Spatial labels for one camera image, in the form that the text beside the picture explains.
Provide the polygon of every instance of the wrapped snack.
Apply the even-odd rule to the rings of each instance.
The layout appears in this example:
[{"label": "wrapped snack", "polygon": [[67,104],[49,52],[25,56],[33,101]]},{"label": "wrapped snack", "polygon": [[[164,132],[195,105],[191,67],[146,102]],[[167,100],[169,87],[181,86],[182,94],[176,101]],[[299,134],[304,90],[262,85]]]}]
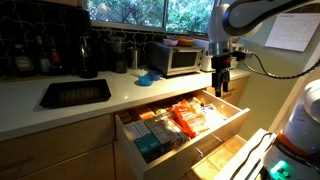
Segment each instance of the wrapped snack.
[{"label": "wrapped snack", "polygon": [[133,108],[133,111],[135,114],[138,114],[142,120],[147,120],[155,116],[155,113],[152,111],[152,109],[150,109],[147,106],[139,106],[139,107]]},{"label": "wrapped snack", "polygon": [[223,124],[226,117],[224,117],[222,114],[220,114],[213,104],[208,104],[202,107],[202,112],[204,116],[206,117],[207,125],[210,128],[214,128],[217,126],[220,126]]},{"label": "wrapped snack", "polygon": [[148,106],[155,113],[156,116],[167,112],[166,108],[162,108],[158,106],[156,103],[149,104]]},{"label": "wrapped snack", "polygon": [[173,105],[173,109],[179,124],[190,138],[209,129],[200,104],[195,103],[191,106],[186,100],[182,100],[179,104]]},{"label": "wrapped snack", "polygon": [[192,97],[188,102],[191,106],[196,105],[196,104],[203,106],[203,103],[196,97]]}]

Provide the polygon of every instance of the snack package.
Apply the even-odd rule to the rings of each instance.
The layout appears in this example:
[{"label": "snack package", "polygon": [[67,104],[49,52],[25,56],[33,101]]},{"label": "snack package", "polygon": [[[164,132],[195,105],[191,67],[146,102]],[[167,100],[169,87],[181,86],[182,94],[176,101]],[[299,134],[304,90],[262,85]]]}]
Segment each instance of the snack package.
[{"label": "snack package", "polygon": [[194,138],[209,129],[199,103],[191,106],[186,100],[182,100],[179,104],[173,105],[173,109],[178,123],[190,138]]},{"label": "snack package", "polygon": [[156,116],[167,112],[166,108],[160,107],[156,103],[149,104],[148,107],[155,113]]},{"label": "snack package", "polygon": [[220,126],[223,124],[226,117],[224,117],[222,114],[220,114],[213,104],[208,104],[202,107],[202,112],[204,116],[206,117],[207,125],[210,128],[215,128],[217,126]]},{"label": "snack package", "polygon": [[166,129],[177,139],[177,146],[179,147],[189,140],[188,136],[182,131],[182,127],[170,117],[162,118],[160,122]]},{"label": "snack package", "polygon": [[133,111],[135,114],[138,114],[142,120],[147,120],[155,116],[154,112],[146,105],[133,108]]}]

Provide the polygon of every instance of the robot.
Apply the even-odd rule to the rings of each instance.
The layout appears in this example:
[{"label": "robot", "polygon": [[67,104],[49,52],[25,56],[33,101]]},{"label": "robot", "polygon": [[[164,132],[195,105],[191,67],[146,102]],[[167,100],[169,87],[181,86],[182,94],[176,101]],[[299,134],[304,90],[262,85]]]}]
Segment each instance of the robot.
[{"label": "robot", "polygon": [[[311,0],[238,0],[230,6],[215,1],[208,22],[212,87],[228,91],[231,37],[253,35],[261,22]],[[305,87],[286,124],[261,158],[272,179],[320,179],[320,80]]]},{"label": "robot", "polygon": [[221,5],[221,0],[214,1],[208,21],[208,52],[212,56],[212,69],[215,69],[212,87],[217,97],[221,97],[221,86],[228,92],[232,36],[251,36],[259,30],[263,20],[308,2],[312,0],[238,0],[229,6]]},{"label": "robot", "polygon": [[320,79],[300,96],[284,129],[261,158],[273,179],[320,179]]}]

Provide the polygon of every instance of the white countertop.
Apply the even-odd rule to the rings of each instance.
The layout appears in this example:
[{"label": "white countertop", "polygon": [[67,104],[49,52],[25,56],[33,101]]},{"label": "white countertop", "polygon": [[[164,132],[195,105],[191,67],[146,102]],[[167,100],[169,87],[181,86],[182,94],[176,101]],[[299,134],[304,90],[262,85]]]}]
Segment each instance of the white countertop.
[{"label": "white countertop", "polygon": [[[132,72],[99,72],[98,77],[94,78],[106,79],[111,92],[108,101],[56,109],[39,105],[51,83],[88,79],[67,76],[0,83],[0,141],[211,86],[211,73],[199,72],[164,78],[143,87],[137,85],[137,77],[131,75]],[[249,75],[249,72],[240,69],[230,71],[231,80]]]}]

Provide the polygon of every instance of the trees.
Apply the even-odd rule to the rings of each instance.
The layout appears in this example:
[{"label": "trees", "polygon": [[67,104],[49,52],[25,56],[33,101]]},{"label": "trees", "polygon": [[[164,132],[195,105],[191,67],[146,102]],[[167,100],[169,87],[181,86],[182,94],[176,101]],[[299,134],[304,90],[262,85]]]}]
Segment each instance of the trees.
[{"label": "trees", "polygon": [[[92,20],[163,27],[164,0],[88,0]],[[166,30],[206,32],[213,0],[169,0]]]}]

